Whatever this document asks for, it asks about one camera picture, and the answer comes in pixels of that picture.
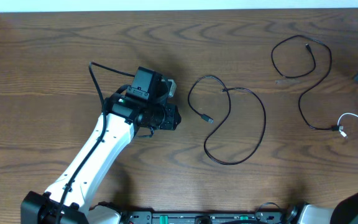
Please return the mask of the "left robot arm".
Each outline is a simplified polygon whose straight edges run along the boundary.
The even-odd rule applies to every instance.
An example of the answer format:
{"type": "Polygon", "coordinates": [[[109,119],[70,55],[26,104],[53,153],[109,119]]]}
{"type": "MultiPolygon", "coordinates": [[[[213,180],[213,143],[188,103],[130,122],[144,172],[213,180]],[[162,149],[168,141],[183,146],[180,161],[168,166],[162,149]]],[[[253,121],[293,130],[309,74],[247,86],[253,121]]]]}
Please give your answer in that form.
{"type": "Polygon", "coordinates": [[[101,115],[77,156],[43,194],[30,191],[21,203],[21,223],[119,223],[109,204],[92,207],[102,180],[140,128],[173,131],[181,122],[174,80],[139,67],[132,83],[101,97],[101,115]]]}

